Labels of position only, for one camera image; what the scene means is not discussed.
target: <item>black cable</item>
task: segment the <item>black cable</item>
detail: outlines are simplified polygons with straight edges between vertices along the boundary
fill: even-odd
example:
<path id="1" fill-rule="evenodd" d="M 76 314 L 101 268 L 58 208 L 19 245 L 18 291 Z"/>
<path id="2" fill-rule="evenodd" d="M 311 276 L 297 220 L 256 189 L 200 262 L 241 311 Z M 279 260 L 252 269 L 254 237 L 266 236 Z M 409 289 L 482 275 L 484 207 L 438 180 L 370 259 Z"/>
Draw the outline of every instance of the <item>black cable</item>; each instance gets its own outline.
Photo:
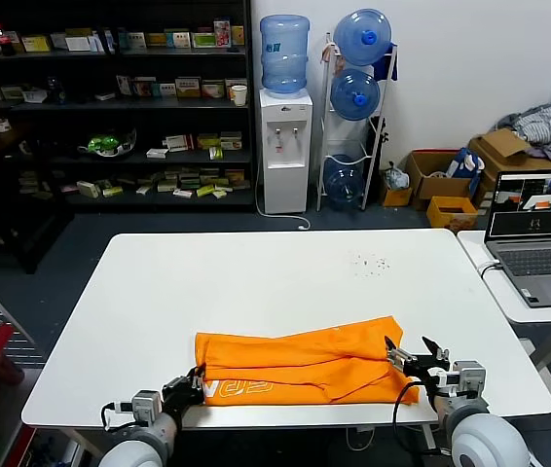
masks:
<path id="1" fill-rule="evenodd" d="M 486 273 L 488 269 L 502 269 L 502 265 L 500 263 L 493 263 L 492 265 L 487 265 L 483 268 L 479 276 L 483 279 L 483 274 Z"/>
<path id="2" fill-rule="evenodd" d="M 102 406 L 102 409 L 100 409 L 100 420 L 102 421 L 102 429 L 107 433 L 115 433 L 117 431 L 124 430 L 125 428 L 130 428 L 132 426 L 148 426 L 148 423 L 145 421 L 130 421 L 129 423 L 125 423 L 124 425 L 110 428 L 109 426 L 107 426 L 107 419 L 105 418 L 104 413 L 106 411 L 113 411 L 114 409 L 115 404 L 113 402 L 110 402 L 106 406 Z"/>
<path id="3" fill-rule="evenodd" d="M 405 444 L 403 440 L 399 437 L 399 431 L 397 430 L 397 424 L 396 424 L 396 415 L 399 410 L 399 406 L 401 405 L 401 401 L 403 400 L 403 397 L 405 396 L 405 393 L 408 392 L 408 389 L 414 386 L 424 386 L 424 383 L 422 381 L 410 381 L 408 382 L 403 389 L 401 389 L 401 392 L 399 393 L 399 397 L 396 398 L 396 402 L 394 403 L 394 410 L 392 411 L 392 433 L 394 434 L 394 439 L 399 444 L 400 447 L 403 448 L 403 450 L 413 454 L 413 455 L 442 455 L 442 451 L 438 448 L 435 449 L 413 449 L 410 448 Z"/>

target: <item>water dispenser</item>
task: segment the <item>water dispenser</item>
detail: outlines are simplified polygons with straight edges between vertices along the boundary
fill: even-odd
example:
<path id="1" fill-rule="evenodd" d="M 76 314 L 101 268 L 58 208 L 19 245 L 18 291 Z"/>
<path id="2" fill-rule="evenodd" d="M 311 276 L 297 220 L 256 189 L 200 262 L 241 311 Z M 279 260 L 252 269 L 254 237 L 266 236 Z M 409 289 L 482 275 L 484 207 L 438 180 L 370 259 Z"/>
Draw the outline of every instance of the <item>water dispenser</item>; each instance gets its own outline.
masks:
<path id="1" fill-rule="evenodd" d="M 265 212 L 304 212 L 311 158 L 312 101 L 303 89 L 274 97 L 260 90 Z"/>

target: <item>cardboard box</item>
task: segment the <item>cardboard box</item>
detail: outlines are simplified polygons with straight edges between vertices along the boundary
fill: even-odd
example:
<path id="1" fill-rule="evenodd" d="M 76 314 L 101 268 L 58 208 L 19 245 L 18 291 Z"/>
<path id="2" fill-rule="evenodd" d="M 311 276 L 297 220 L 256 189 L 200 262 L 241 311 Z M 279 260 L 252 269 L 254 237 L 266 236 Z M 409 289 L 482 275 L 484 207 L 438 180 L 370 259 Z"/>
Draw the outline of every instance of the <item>cardboard box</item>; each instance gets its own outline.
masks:
<path id="1" fill-rule="evenodd" d="M 449 229 L 455 234 L 473 229 L 477 216 L 477 210 L 468 198 L 433 197 L 427 208 L 427 219 L 431 227 Z"/>
<path id="2" fill-rule="evenodd" d="M 475 136 L 468 143 L 468 149 L 473 151 L 477 156 L 483 159 L 486 163 L 485 171 L 490 176 L 496 179 L 499 172 L 508 172 L 512 170 L 551 170 L 551 161 L 548 159 L 537 159 L 527 157 L 521 165 L 513 165 L 498 159 L 495 159 L 488 151 L 486 144 L 483 142 L 483 136 Z"/>
<path id="3" fill-rule="evenodd" d="M 505 165 L 522 165 L 529 158 L 525 153 L 531 145 L 508 128 L 498 129 L 481 136 L 480 144 L 491 158 Z"/>
<path id="4" fill-rule="evenodd" d="M 410 203 L 412 187 L 403 190 L 391 190 L 386 181 L 382 181 L 380 187 L 380 204 L 383 207 L 401 207 Z"/>
<path id="5" fill-rule="evenodd" d="M 429 177 L 433 172 L 446 171 L 457 152 L 422 149 L 410 153 L 405 171 L 410 175 L 410 188 L 414 196 L 412 203 L 417 210 L 426 210 L 433 197 L 468 198 L 469 178 Z"/>

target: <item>blue water bottle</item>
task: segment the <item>blue water bottle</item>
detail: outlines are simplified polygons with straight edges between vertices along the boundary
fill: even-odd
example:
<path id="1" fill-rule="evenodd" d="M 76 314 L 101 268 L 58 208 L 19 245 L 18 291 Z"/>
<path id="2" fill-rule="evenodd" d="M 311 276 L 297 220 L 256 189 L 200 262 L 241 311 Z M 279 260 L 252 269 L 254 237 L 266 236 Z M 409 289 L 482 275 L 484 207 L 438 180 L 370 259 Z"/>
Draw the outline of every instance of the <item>blue water bottle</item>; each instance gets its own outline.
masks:
<path id="1" fill-rule="evenodd" d="M 348 155 L 336 154 L 328 158 L 323 167 L 323 188 L 337 209 L 358 207 L 364 193 L 362 162 L 351 162 L 354 160 Z"/>
<path id="2" fill-rule="evenodd" d="M 371 65 L 390 47 L 392 31 L 382 12 L 358 10 L 344 17 L 336 26 L 334 42 L 345 60 L 352 65 Z"/>
<path id="3" fill-rule="evenodd" d="M 330 100 L 345 120 L 364 120 L 380 103 L 380 87 L 372 76 L 347 68 L 334 77 Z"/>
<path id="4" fill-rule="evenodd" d="M 292 93 L 306 87 L 310 28 L 308 18 L 298 15 L 272 15 L 261 19 L 261 62 L 265 88 Z"/>

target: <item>orange cloth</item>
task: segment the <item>orange cloth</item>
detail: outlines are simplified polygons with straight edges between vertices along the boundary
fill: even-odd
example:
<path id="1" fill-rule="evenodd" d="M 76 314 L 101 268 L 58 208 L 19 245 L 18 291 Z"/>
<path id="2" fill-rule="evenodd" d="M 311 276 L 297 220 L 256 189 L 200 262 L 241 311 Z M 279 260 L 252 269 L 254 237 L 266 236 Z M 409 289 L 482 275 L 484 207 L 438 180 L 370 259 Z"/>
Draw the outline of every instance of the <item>orange cloth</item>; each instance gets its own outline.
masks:
<path id="1" fill-rule="evenodd" d="M 275 339 L 198 333 L 196 363 L 210 406 L 393 403 L 409 379 L 384 337 L 402 335 L 391 316 Z M 417 387 L 403 398 L 418 400 Z"/>

